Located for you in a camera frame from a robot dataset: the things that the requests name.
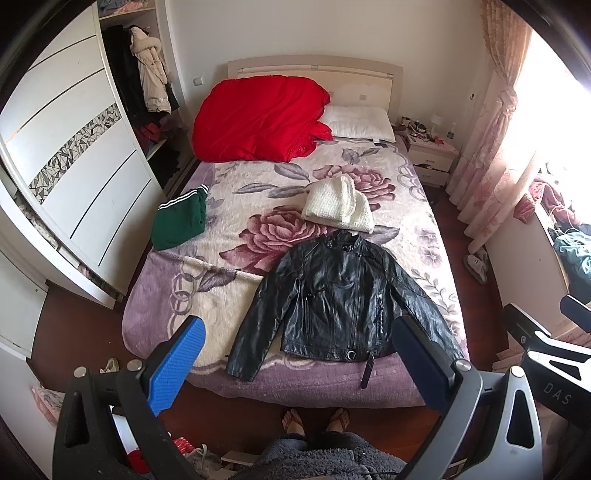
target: sliding wardrobe door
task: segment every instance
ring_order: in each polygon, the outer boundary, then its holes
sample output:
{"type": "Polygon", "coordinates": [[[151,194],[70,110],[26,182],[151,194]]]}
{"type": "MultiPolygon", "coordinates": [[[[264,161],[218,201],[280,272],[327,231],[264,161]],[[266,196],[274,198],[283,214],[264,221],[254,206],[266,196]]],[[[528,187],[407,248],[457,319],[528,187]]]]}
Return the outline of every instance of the sliding wardrobe door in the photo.
{"type": "Polygon", "coordinates": [[[115,101],[92,7],[22,78],[0,113],[0,136],[7,168],[35,212],[125,294],[163,193],[115,101]]]}

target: headboard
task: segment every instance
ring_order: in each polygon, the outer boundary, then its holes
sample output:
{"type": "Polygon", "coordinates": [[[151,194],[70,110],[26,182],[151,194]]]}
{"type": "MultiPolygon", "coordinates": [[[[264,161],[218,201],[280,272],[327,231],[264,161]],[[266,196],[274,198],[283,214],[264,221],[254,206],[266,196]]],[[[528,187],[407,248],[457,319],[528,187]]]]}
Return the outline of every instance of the headboard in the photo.
{"type": "Polygon", "coordinates": [[[402,67],[381,61],[332,55],[277,55],[228,62],[228,78],[289,75],[313,79],[330,93],[330,103],[378,106],[398,119],[402,67]]]}

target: metal bolt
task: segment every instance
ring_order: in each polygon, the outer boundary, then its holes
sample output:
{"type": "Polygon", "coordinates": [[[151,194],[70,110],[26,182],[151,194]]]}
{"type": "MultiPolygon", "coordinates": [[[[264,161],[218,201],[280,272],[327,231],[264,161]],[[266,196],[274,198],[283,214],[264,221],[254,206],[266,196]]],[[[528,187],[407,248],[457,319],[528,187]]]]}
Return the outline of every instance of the metal bolt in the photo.
{"type": "Polygon", "coordinates": [[[142,366],[142,361],[138,360],[137,358],[134,358],[133,360],[127,362],[127,370],[130,370],[132,372],[137,372],[138,370],[141,370],[142,366]]]}
{"type": "Polygon", "coordinates": [[[82,378],[86,375],[86,368],[85,367],[77,367],[74,370],[74,376],[76,378],[82,378]]]}
{"type": "Polygon", "coordinates": [[[525,376],[524,370],[519,365],[513,365],[511,367],[511,373],[520,378],[525,376]]]}
{"type": "Polygon", "coordinates": [[[464,360],[463,358],[460,358],[459,360],[456,360],[456,368],[458,370],[463,371],[463,372],[467,372],[468,370],[470,370],[472,368],[472,366],[468,360],[464,360]]]}

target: table lamp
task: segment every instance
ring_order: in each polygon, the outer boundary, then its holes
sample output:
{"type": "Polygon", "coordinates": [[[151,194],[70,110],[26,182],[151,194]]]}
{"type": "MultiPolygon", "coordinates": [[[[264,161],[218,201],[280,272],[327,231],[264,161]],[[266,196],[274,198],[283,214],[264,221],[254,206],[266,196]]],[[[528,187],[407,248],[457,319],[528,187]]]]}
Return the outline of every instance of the table lamp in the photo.
{"type": "Polygon", "coordinates": [[[443,118],[434,113],[431,115],[431,123],[433,124],[431,127],[431,136],[435,137],[435,129],[443,123],[443,118]]]}

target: wooden floor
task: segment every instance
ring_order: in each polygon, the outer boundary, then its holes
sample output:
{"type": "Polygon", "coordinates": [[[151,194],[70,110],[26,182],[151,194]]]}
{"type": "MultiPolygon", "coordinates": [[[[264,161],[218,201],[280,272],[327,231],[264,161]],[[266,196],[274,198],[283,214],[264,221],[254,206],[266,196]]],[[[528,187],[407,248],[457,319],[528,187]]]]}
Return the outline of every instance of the wooden floor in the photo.
{"type": "MultiPolygon", "coordinates": [[[[499,321],[501,301],[494,279],[482,286],[464,269],[469,239],[457,210],[442,192],[435,217],[452,266],[466,325],[468,348],[474,365],[490,369],[495,354],[506,348],[506,333],[499,321]]],[[[73,370],[84,365],[98,371],[115,356],[123,366],[132,357],[121,339],[122,308],[100,307],[69,291],[51,286],[33,345],[30,365],[47,387],[64,391],[73,370]]],[[[284,407],[244,398],[223,398],[185,382],[173,407],[161,414],[173,437],[184,436],[193,445],[205,443],[212,451],[260,453],[282,433],[284,407]]],[[[328,409],[300,410],[308,431],[324,428],[328,409]]],[[[426,407],[350,411],[349,430],[386,452],[408,460],[426,438],[437,414],[426,407]]]]}

